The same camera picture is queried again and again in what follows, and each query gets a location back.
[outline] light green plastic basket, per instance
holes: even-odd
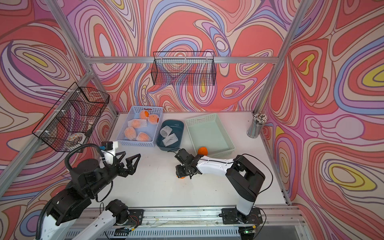
[[[189,118],[185,121],[195,154],[200,147],[208,156],[219,158],[231,154],[235,146],[216,113]]]

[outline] aluminum frame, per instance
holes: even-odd
[[[93,57],[87,56],[88,63],[153,63],[153,57]],[[278,57],[215,57],[215,63],[272,63],[276,64]]]
[[[291,199],[290,199],[287,191],[285,190],[285,188],[284,188],[284,186],[282,184],[283,181],[281,180],[280,174],[277,172],[277,165],[276,165],[276,163],[273,160],[273,154],[268,150],[266,139],[263,138],[263,137],[261,137],[261,138],[262,138],[262,141],[263,141],[263,144],[264,144],[264,148],[266,149],[266,153],[268,155],[269,161],[271,162],[271,165],[272,165],[272,168],[273,168],[273,173],[275,174],[277,183],[279,183],[281,192],[283,193],[283,196],[285,198],[285,202],[288,205],[292,205]]]
[[[88,82],[91,80],[92,73],[87,72],[78,82],[79,86],[86,86]],[[60,110],[64,104],[69,100],[74,92],[69,92],[67,96],[61,101],[61,103],[57,106],[56,110]],[[53,120],[56,114],[52,114],[52,116],[46,120],[40,127],[39,130],[45,129],[48,124]],[[0,182],[2,183],[0,186],[0,197],[7,191],[9,186],[13,183],[15,178],[19,175],[19,173],[23,170],[28,161],[33,157],[37,149],[43,144],[43,141],[34,135],[31,136],[31,139],[25,145],[24,149],[20,151],[16,157],[11,161],[10,164],[4,169],[4,171],[0,175]]]
[[[215,206],[215,207],[136,207],[129,209],[144,209],[144,214],[142,217],[142,225],[136,228],[136,231],[152,231],[152,233],[147,233],[148,235],[154,235],[153,237],[162,237],[158,236],[158,233],[154,233],[158,229],[165,230],[174,230],[184,228],[210,228],[213,231],[220,232],[220,229],[227,230],[236,230],[238,227],[252,226],[252,224],[231,224],[224,225],[222,218],[218,215],[221,213],[222,208],[231,208],[234,206]],[[306,227],[306,222],[304,217],[301,214],[300,209],[297,206],[287,206],[287,205],[260,205],[267,215],[265,225],[269,226],[284,226],[290,225],[297,227],[296,231],[298,235],[303,233],[303,227]],[[98,208],[86,208],[80,218],[72,225],[69,230],[67,237],[74,237],[80,231],[82,231],[86,226],[93,222],[93,220],[99,216],[100,210]],[[265,220],[265,215],[262,212],[263,221]],[[127,238],[127,236],[114,236],[114,231],[120,226],[113,226],[106,230],[107,235],[113,238]],[[147,235],[146,233],[139,233],[137,236],[131,237],[140,237],[140,235]],[[188,237],[191,234],[183,234],[182,232],[178,237]],[[302,240],[307,240],[306,235],[301,236]]]
[[[57,1],[56,0],[46,0],[45,2],[47,3],[47,6],[51,10],[52,15],[55,17],[58,25],[62,29],[65,39],[71,43],[71,45],[72,45],[77,57],[79,58],[80,62],[83,64],[83,66],[86,70],[90,71],[93,74],[93,76],[94,76],[93,83],[95,84],[97,89],[106,93],[107,91],[105,90],[103,84],[101,83],[101,80],[99,79],[98,75],[94,73],[92,65],[87,62],[87,60],[85,58],[86,54],[83,51],[83,48],[81,47],[79,40],[76,38],[75,33],[73,32],[65,14],[61,10],[61,7],[57,3]],[[117,110],[116,110],[115,105],[112,102],[109,102],[108,106],[109,106],[112,114],[114,115],[114,117],[117,117]]]
[[[106,92],[104,86],[102,85],[98,76],[94,73],[92,68],[92,64],[95,63],[153,63],[153,57],[94,57],[87,56],[83,51],[78,39],[75,37],[75,34],[72,28],[69,25],[67,18],[62,12],[56,0],[46,0],[48,7],[51,10],[51,13],[55,17],[59,26],[61,27],[64,37],[68,42],[71,43],[74,48],[77,57],[80,62],[87,70],[87,73],[82,77],[81,81],[79,81],[79,86],[85,86],[90,79],[93,77],[94,84],[99,90]],[[287,36],[285,37],[283,44],[280,48],[279,54],[277,57],[216,57],[216,63],[272,63],[274,64],[271,69],[270,75],[266,81],[265,86],[260,93],[260,97],[256,103],[254,111],[260,111],[269,92],[271,90],[272,84],[277,77],[278,70],[282,66],[284,62],[284,57],[288,52],[288,49],[295,37],[298,27],[306,13],[306,10],[312,3],[312,0],[301,1],[298,10],[293,18],[292,24],[287,32]],[[63,104],[69,99],[70,94],[59,104],[59,109]],[[113,126],[117,120],[117,111],[115,109],[114,104],[109,104],[112,114],[115,116],[115,120],[113,122]],[[42,128],[45,127],[49,122],[46,121]],[[8,187],[12,184],[14,179],[18,176],[20,171],[24,168],[29,159],[33,156],[39,146],[42,144],[42,141],[38,138],[33,137],[26,148],[21,151],[15,159],[6,167],[3,173],[0,175],[0,182],[3,184],[0,187],[0,197],[4,194],[4,192],[8,189]],[[286,197],[286,201],[288,202],[288,206],[286,205],[278,205],[278,206],[261,206],[266,214],[268,215],[268,220],[266,225],[297,225],[299,223],[300,226],[305,226],[305,221],[303,216],[301,215],[300,210],[297,207],[290,206],[290,199],[287,197],[287,193],[282,188],[284,196]],[[143,227],[148,224],[149,227],[155,226],[165,226],[165,227],[197,227],[197,226],[215,226],[220,227],[224,226],[222,224],[222,220],[218,217],[218,214],[221,213],[221,208],[229,207],[182,207],[182,208],[174,208],[174,207],[166,207],[166,208],[144,208],[144,219],[143,219]],[[90,224],[95,217],[99,215],[99,209],[86,209],[81,217],[76,221],[73,228],[84,228],[88,224]]]
[[[278,76],[278,72],[284,63],[285,55],[288,53],[289,47],[291,46],[296,36],[297,30],[299,29],[300,24],[303,21],[305,13],[308,10],[308,7],[312,4],[312,1],[313,0],[305,0],[305,1],[303,0],[300,2],[299,7],[295,13],[295,16],[293,17],[290,28],[287,32],[287,35],[283,41],[283,44],[281,45],[279,54],[277,56],[278,61],[271,69],[268,79],[266,80],[266,83],[263,86],[263,89],[260,92],[260,95],[257,99],[256,105],[253,111],[254,113],[258,113],[262,110],[264,103],[269,95],[269,92],[271,91],[272,85],[275,82],[276,77]]]

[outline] wire mesh basket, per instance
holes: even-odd
[[[153,55],[154,85],[215,85],[215,53],[212,51],[158,51]]]
[[[57,152],[70,152],[88,142],[108,103],[107,93],[77,87],[41,134],[32,133]]]

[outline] black cable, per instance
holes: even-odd
[[[96,148],[97,152],[100,154],[101,156],[101,159],[103,161],[103,163],[105,162],[105,156],[104,156],[104,153],[102,152],[102,150],[99,148],[99,146],[97,146],[96,144],[94,143],[87,143],[87,144],[84,144],[84,145],[81,145],[81,146],[78,146],[77,148],[73,149],[71,152],[68,153],[68,155],[64,158],[64,164],[66,166],[66,168],[68,170],[72,170],[72,167],[71,167],[71,164],[70,164],[70,158],[72,157],[73,154],[75,154],[77,151],[81,150],[81,149],[84,149],[86,147],[94,147]]]
[[[100,211],[100,214],[101,214],[101,212],[102,212],[102,208],[101,208],[101,205],[103,205],[103,211],[104,211],[104,202],[101,202],[100,203],[100,206],[99,206],[99,211]],[[107,233],[104,231],[104,234],[105,234],[105,236],[109,239],[109,240],[111,240],[109,237],[108,237],[108,235],[107,235]]]
[[[113,188],[113,181],[111,182],[111,188],[110,188],[109,192],[107,193],[107,195],[106,195],[103,199],[101,199],[101,200],[99,201],[99,200],[98,200],[98,197],[97,197],[97,194],[96,194],[96,196],[95,196],[95,200],[96,200],[96,202],[102,202],[102,201],[104,201],[104,200],[108,197],[108,195],[111,193],[112,188]]]
[[[45,204],[45,206],[43,207],[43,209],[40,212],[39,218],[37,220],[37,225],[36,225],[36,240],[40,240],[41,239],[41,229],[43,227],[44,216],[45,216],[45,213],[47,212],[47,208],[51,204],[51,202],[52,202],[52,199],[50,199]]]
[[[260,191],[258,194],[260,194],[260,193],[262,193],[262,192],[264,192],[265,190],[267,190],[271,185],[272,185],[272,182],[273,182],[273,174],[272,174],[272,171],[269,169],[269,167],[267,167],[266,165],[265,165],[265,163],[263,163],[262,161],[260,161],[257,157],[255,157],[255,156],[252,156],[252,155],[249,155],[249,154],[246,154],[246,153],[244,153],[244,154],[242,154],[242,156],[243,155],[248,155],[248,156],[250,156],[250,157],[253,157],[253,158],[256,158],[259,162],[261,162],[268,170],[269,170],[269,172],[271,173],[271,176],[272,176],[272,180],[271,180],[271,183],[269,184],[269,186],[266,188],[266,189],[264,189],[264,190],[262,190],[262,191]]]
[[[114,156],[114,155],[113,155],[112,153],[110,153],[110,152],[107,152],[107,153],[109,153],[109,154],[112,155],[113,162],[112,162],[112,165],[108,166],[107,163],[106,163],[106,161],[103,161],[104,166],[107,166],[107,167],[109,167],[109,168],[116,166],[116,164],[117,164],[117,162],[116,162],[116,161],[117,161],[116,156]]]
[[[236,161],[233,161],[233,162],[222,162],[222,161],[216,161],[216,160],[206,160],[206,159],[201,159],[201,158],[200,158],[200,160],[204,160],[204,161],[207,161],[207,162],[220,162],[220,163],[227,163],[227,164],[236,162]]]
[[[261,208],[259,208],[259,209],[260,209],[261,211],[263,211],[264,216],[265,216],[265,219],[264,219],[263,225],[261,226],[260,230],[257,232],[257,234],[255,234],[255,236],[252,238],[252,240],[255,239],[255,238],[257,237],[257,235],[259,235],[260,231],[263,229],[263,226],[264,226],[264,224],[265,224],[265,222],[266,222],[266,214],[265,214],[264,210],[261,209]]]
[[[104,211],[104,202],[101,202],[101,203],[100,203],[99,211],[100,211],[100,214],[101,214],[102,211]]]
[[[174,152],[173,150],[176,150],[176,149],[181,150],[181,148],[174,148],[174,149],[171,149],[171,150],[169,150],[167,152]]]
[[[102,150],[103,152],[107,152],[107,151],[105,151],[105,150]],[[110,152],[107,152],[107,153],[109,153],[109,154],[111,154],[113,157],[115,157],[112,153],[110,153]]]

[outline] white plastic basket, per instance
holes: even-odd
[[[195,154],[206,147],[209,157],[231,154],[235,146],[216,113],[190,118],[185,121]]]
[[[128,127],[127,122],[136,118],[139,118],[139,114],[142,110],[147,110],[149,114],[157,114],[159,116],[159,122],[157,124],[147,123],[147,127],[136,128],[136,133],[144,132],[151,138],[150,142],[130,141],[124,135],[124,130]],[[129,110],[127,119],[125,119],[118,135],[118,141],[122,145],[141,146],[141,147],[154,147],[156,145],[156,139],[159,135],[160,126],[163,120],[163,108],[162,107],[147,107],[147,106],[132,106]]]

